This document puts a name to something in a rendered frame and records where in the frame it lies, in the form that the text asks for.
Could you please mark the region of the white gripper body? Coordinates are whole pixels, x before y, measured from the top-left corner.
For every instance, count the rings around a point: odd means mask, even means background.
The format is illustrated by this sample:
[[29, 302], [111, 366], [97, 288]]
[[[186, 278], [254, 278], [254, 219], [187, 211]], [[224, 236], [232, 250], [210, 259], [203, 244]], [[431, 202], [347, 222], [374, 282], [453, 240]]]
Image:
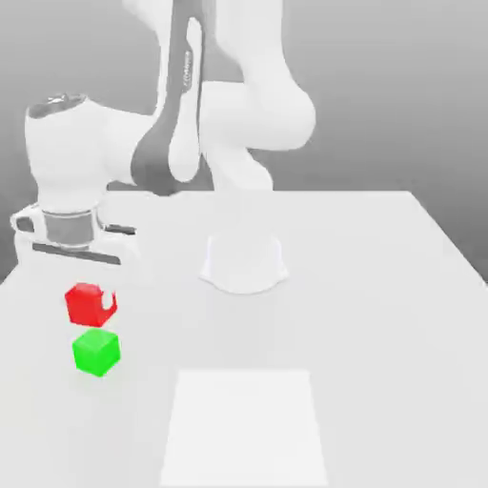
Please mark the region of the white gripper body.
[[18, 233], [14, 245], [22, 270], [52, 281], [120, 285], [140, 272], [140, 252], [133, 236], [111, 235], [85, 249], [68, 249]]

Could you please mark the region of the small red cube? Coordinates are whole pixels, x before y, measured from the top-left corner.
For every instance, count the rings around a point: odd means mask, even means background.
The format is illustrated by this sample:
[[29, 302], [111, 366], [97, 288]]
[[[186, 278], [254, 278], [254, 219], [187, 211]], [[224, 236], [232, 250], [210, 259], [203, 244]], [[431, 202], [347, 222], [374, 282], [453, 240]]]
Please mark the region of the small red cube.
[[110, 294], [111, 302], [104, 303], [106, 294], [98, 285], [78, 282], [65, 293], [65, 301], [70, 322], [77, 325], [100, 328], [117, 311], [115, 293]]

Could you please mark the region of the small green cube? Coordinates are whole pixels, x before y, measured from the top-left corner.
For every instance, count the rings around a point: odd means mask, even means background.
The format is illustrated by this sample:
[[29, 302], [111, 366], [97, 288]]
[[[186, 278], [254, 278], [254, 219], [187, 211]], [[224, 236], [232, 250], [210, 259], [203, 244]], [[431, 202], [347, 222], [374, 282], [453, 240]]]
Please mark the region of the small green cube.
[[72, 343], [75, 366], [93, 376], [104, 376], [121, 358], [116, 333], [92, 328]]

